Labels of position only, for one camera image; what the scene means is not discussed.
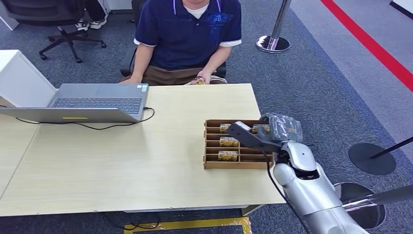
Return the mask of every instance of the black round base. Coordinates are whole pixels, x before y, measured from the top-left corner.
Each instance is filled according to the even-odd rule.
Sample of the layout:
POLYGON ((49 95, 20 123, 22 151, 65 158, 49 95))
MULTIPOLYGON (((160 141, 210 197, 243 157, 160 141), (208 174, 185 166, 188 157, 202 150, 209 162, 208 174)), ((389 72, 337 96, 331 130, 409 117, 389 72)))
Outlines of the black round base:
POLYGON ((270 39, 271 39, 271 36, 262 36, 257 40, 257 42, 255 43, 255 46, 261 51, 272 53, 272 54, 282 53, 288 50, 288 48, 290 48, 290 43, 287 41, 287 39, 279 37, 276 48, 269 49, 268 44, 270 43, 270 39))
POLYGON ((360 170, 373 175, 387 175, 396 169, 396 160, 388 153, 376 159, 371 156, 380 153, 384 149, 380 146, 361 143, 353 145, 349 150, 351 162, 360 170))

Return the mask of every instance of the black office chair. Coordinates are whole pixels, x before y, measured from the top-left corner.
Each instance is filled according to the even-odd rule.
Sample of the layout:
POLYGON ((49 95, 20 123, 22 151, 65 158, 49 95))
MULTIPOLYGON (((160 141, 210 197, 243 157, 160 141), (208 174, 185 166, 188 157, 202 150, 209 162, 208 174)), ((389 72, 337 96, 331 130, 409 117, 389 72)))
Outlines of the black office chair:
MULTIPOLYGON (((123 61, 120 65, 120 73, 122 74, 123 77, 130 76, 133 71, 133 62, 136 54, 136 47, 133 49, 129 49, 125 57, 123 58, 123 61)), ((213 73, 214 76, 218 76, 221 78, 225 78, 226 75, 226 63, 224 62, 216 72, 213 73)))
MULTIPOLYGON (((140 13, 142 11, 143 4, 146 2, 146 0, 132 0, 132 8, 134 12, 134 18, 136 26, 139 23, 139 18, 140 18, 140 13)), ((130 76, 132 71, 133 71, 133 62, 135 58, 135 53, 136 53, 136 47, 129 49, 125 57, 123 58, 123 61, 120 65, 120 73, 122 74, 123 77, 130 76)), ((215 76, 225 78, 226 75, 226 63, 224 62, 218 69, 217 71, 213 74, 215 76)))
POLYGON ((88 39, 78 35, 84 34, 84 30, 73 33, 66 33, 61 28, 65 25, 75 25, 85 15, 85 6, 83 0, 0 0, 6 7, 9 17, 17 20, 22 24, 34 26, 57 27, 60 36, 48 36, 51 43, 49 46, 39 52, 40 58, 46 60, 44 52, 66 42, 73 53, 77 63, 82 60, 77 56, 73 47, 73 41, 91 41, 99 42, 102 48, 106 48, 102 40, 88 39))

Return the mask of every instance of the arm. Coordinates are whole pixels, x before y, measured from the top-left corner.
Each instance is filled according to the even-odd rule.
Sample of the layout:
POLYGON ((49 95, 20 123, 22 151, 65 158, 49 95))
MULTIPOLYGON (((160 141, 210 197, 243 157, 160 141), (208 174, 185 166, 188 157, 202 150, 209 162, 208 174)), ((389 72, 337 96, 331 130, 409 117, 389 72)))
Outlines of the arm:
POLYGON ((236 0, 232 9, 232 19, 222 29, 224 37, 214 54, 209 58, 204 69, 198 74, 202 76, 206 84, 211 80, 211 74, 217 70, 229 57, 231 48, 241 44, 241 5, 236 0))
POLYGON ((130 79, 123 83, 140 83, 143 74, 152 58, 155 46, 159 43, 158 24, 153 13, 153 5, 148 2, 143 6, 141 18, 135 32, 135 43, 138 44, 135 54, 135 66, 130 79))
POLYGON ((209 58, 208 63, 202 70, 202 76, 210 77, 211 74, 215 72, 217 68, 228 59, 229 53, 231 53, 231 48, 232 47, 219 46, 217 51, 215 51, 215 53, 212 54, 211 58, 209 58))
POLYGON ((132 77, 123 83, 140 83, 142 82, 143 73, 145 72, 150 59, 152 58, 153 46, 139 44, 135 54, 135 66, 133 68, 132 77))

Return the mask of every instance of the red floor line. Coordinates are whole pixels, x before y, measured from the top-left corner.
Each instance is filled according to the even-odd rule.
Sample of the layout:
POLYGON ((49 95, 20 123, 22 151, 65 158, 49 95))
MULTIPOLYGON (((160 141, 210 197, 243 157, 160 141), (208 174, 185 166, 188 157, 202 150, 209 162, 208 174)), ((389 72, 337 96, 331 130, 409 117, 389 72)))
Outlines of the red floor line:
POLYGON ((413 74, 380 46, 333 0, 321 0, 327 9, 361 42, 391 73, 413 92, 413 74))

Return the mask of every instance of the laptop keyboard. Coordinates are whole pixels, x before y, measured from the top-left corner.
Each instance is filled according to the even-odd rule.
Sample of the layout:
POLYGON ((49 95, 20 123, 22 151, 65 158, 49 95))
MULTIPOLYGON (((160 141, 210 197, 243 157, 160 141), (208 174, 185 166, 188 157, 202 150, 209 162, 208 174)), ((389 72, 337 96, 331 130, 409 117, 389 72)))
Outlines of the laptop keyboard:
POLYGON ((130 115, 137 115, 141 98, 57 98, 55 108, 118 108, 130 115))

